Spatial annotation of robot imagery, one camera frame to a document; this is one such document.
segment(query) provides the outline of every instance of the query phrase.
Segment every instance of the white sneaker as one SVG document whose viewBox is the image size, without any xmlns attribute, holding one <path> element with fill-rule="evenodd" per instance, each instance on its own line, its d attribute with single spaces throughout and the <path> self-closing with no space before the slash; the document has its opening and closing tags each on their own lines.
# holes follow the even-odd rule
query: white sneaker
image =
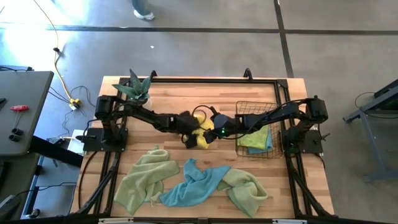
<svg viewBox="0 0 398 224">
<path fill-rule="evenodd" d="M 137 10 L 134 10 L 134 15 L 138 18 L 138 19 L 146 19 L 146 20 L 153 20 L 155 18 L 155 15 L 153 13 L 149 13 L 148 15 L 141 15 L 137 12 Z"/>
</svg>

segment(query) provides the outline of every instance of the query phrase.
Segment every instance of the wooden table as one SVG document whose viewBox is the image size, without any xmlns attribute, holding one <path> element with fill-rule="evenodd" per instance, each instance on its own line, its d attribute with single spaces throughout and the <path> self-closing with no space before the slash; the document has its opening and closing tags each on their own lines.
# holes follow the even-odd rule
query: wooden table
<svg viewBox="0 0 398 224">
<path fill-rule="evenodd" d="M 116 89 L 111 85 L 119 83 L 120 77 L 104 77 L 100 95 L 115 95 Z M 304 80 L 288 78 L 289 92 L 292 100 L 307 97 Z M 266 84 L 225 84 L 225 83 L 153 83 L 150 88 L 152 109 L 156 113 L 180 113 L 191 111 L 198 105 L 214 106 L 220 113 L 233 117 L 237 101 L 275 102 L 274 87 Z M 158 145 L 168 150 L 170 159 L 176 160 L 182 168 L 189 158 L 197 159 L 199 169 L 229 165 L 235 169 L 245 170 L 255 175 L 268 191 L 269 198 L 259 208 L 256 218 L 293 218 L 294 212 L 285 159 L 255 159 L 236 155 L 235 141 L 216 140 L 207 150 L 187 150 L 180 141 L 180 136 L 161 133 L 151 125 L 134 118 L 127 119 L 129 137 L 126 150 L 122 153 L 116 189 L 122 178 L 129 172 L 136 161 L 148 150 Z M 82 169 L 90 154 L 86 155 Z M 99 152 L 88 164 L 81 186 L 81 201 L 85 203 L 100 179 L 104 153 Z M 322 161 L 310 154 L 303 154 L 303 164 L 308 188 L 326 211 L 333 213 L 331 198 Z M 164 180 L 165 191 L 183 181 L 183 172 Z M 78 210 L 77 190 L 72 210 Z M 304 212 L 301 190 L 297 191 L 300 208 Z M 102 209 L 108 197 L 108 187 L 104 191 Z M 112 217 L 130 216 L 125 209 L 113 203 Z M 204 203 L 194 207 L 151 207 L 144 203 L 135 213 L 135 217 L 208 217 L 208 218 L 247 218 L 235 207 L 225 192 L 215 191 Z"/>
</svg>

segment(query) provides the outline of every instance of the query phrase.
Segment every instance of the gray floor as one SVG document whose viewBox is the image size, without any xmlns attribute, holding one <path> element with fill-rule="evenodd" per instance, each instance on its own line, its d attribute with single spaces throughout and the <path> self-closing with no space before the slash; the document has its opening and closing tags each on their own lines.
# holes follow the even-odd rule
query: gray floor
<svg viewBox="0 0 398 224">
<path fill-rule="evenodd" d="M 60 25 L 278 28 L 272 0 L 149 0 L 157 15 L 153 22 L 136 19 L 128 0 L 56 0 L 55 5 L 46 0 L 38 2 L 54 23 Z M 286 29 L 398 29 L 398 3 L 394 0 L 279 2 Z M 10 1 L 0 14 L 0 26 L 7 27 L 0 30 L 0 64 L 53 70 L 55 34 L 40 30 L 48 21 L 31 4 L 27 1 L 20 6 Z M 10 22 L 31 26 L 10 25 Z M 255 77 L 287 76 L 279 34 L 72 31 L 58 34 L 65 54 L 58 63 L 60 72 L 69 89 L 87 86 L 91 101 L 95 101 L 104 75 L 127 75 L 129 68 L 140 75 L 148 75 L 154 69 L 159 75 L 238 77 L 249 67 Z M 305 79 L 309 95 L 317 94 L 326 101 L 330 118 L 322 125 L 322 132 L 331 136 L 323 145 L 336 214 L 396 223 L 398 179 L 373 184 L 363 181 L 364 174 L 375 170 L 369 143 L 359 121 L 345 125 L 342 117 L 355 109 L 357 95 L 377 91 L 398 77 L 398 36 L 289 34 L 287 43 L 295 77 Z M 52 86 L 62 93 L 57 78 Z M 83 102 L 87 100 L 85 94 L 84 90 L 73 92 Z M 364 96 L 359 103 L 368 99 Z M 85 116 L 70 114 L 66 127 L 84 128 L 93 110 L 86 106 Z M 49 95 L 36 135 L 50 138 L 63 133 L 61 123 L 68 111 L 65 103 Z M 378 143 L 389 151 L 396 148 L 396 142 L 383 138 L 386 133 L 397 132 L 394 123 L 372 120 L 372 124 L 380 136 Z M 390 153 L 393 165 L 397 164 L 396 157 L 397 153 Z M 70 178 L 54 181 L 77 179 L 74 171 L 62 171 L 62 175 Z"/>
</svg>

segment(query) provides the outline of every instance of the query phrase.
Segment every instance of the wire basket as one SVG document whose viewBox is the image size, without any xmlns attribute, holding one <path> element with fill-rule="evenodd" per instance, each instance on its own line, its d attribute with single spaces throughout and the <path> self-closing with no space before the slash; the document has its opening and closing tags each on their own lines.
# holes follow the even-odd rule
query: wire basket
<svg viewBox="0 0 398 224">
<path fill-rule="evenodd" d="M 236 114 L 262 114 L 270 110 L 276 109 L 278 106 L 275 103 L 262 103 L 262 102 L 250 102 L 250 101 L 238 101 L 236 103 Z M 281 139 L 280 139 L 280 122 L 268 124 L 270 126 L 269 131 L 271 132 L 272 138 L 272 149 L 257 154 L 249 154 L 248 148 L 244 146 L 238 146 L 238 140 L 236 140 L 236 153 L 238 156 L 255 157 L 255 158 L 268 158 L 268 159 L 280 159 L 283 157 Z"/>
</svg>

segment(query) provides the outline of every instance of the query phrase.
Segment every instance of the light green towel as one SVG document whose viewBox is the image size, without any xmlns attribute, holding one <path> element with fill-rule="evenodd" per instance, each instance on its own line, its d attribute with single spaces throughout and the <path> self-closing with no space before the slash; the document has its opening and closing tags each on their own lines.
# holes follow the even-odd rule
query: light green towel
<svg viewBox="0 0 398 224">
<path fill-rule="evenodd" d="M 230 169 L 218 184 L 217 190 L 226 190 L 235 206 L 251 218 L 268 197 L 255 176 L 239 169 Z"/>
<path fill-rule="evenodd" d="M 247 134 L 247 135 L 239 138 L 238 145 L 266 150 L 268 129 L 269 129 L 268 125 L 265 125 L 260 130 L 256 131 L 255 133 Z"/>
<path fill-rule="evenodd" d="M 114 201 L 134 215 L 143 202 L 149 202 L 158 192 L 163 193 L 163 179 L 179 172 L 177 161 L 169 161 L 169 152 L 163 149 L 149 151 L 123 177 Z"/>
</svg>

